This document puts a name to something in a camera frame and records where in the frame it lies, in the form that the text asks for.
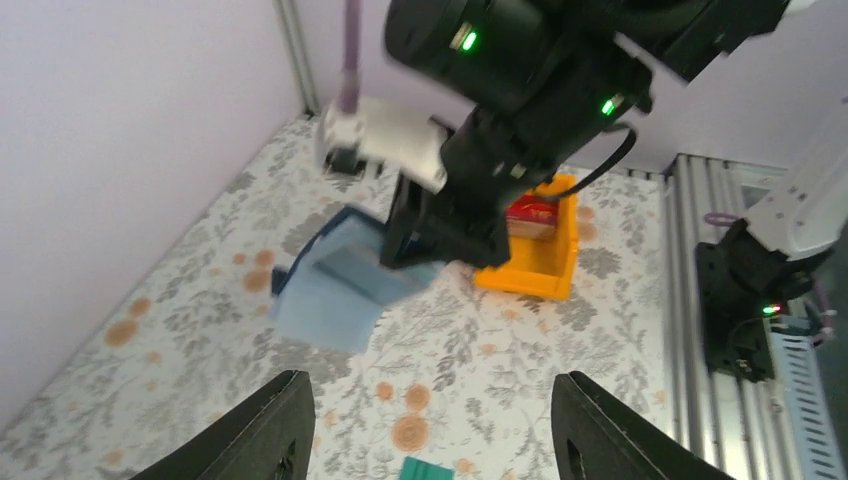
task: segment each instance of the light blue fabric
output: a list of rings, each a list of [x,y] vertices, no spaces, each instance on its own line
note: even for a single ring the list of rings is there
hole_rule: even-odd
[[[298,256],[271,310],[283,336],[364,352],[383,310],[436,278],[444,263],[382,267],[385,226],[366,215],[347,207]]]

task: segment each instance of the white wall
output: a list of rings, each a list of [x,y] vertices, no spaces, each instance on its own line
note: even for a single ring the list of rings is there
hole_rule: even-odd
[[[335,95],[344,0],[297,0],[321,100]],[[364,90],[403,100],[460,123],[468,103],[390,65],[382,46],[389,0],[368,0],[363,28]],[[660,72],[654,113],[625,165],[659,171],[679,151],[785,166],[828,110],[848,95],[848,2],[819,0],[774,35],[717,60],[687,88]],[[595,166],[618,137],[587,145],[572,163]]]
[[[271,0],[0,1],[0,430],[295,92]]]

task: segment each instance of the orange plastic tray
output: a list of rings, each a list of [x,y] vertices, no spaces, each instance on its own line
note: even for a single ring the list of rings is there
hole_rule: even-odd
[[[530,191],[551,195],[574,186],[571,175],[557,175],[548,185]],[[512,257],[499,268],[486,268],[474,275],[482,288],[524,293],[552,300],[565,300],[571,293],[571,277],[577,262],[577,196],[560,200],[556,235],[548,240],[509,238]]]

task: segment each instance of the red object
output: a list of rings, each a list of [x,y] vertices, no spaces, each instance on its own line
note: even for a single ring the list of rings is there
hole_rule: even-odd
[[[509,234],[537,239],[553,237],[558,213],[558,201],[524,195],[506,211]]]

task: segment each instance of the floral pattern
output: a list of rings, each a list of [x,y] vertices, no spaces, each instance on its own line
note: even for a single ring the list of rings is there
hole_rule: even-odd
[[[314,127],[285,126],[3,433],[0,479],[130,478],[285,369],[311,374],[315,480],[397,478],[406,455],[460,478],[557,478],[550,392],[571,370],[665,421],[660,192],[635,178],[580,195],[567,302],[480,290],[452,264],[362,355],[280,337],[272,266],[345,203],[385,215],[394,187],[390,171],[324,178]]]

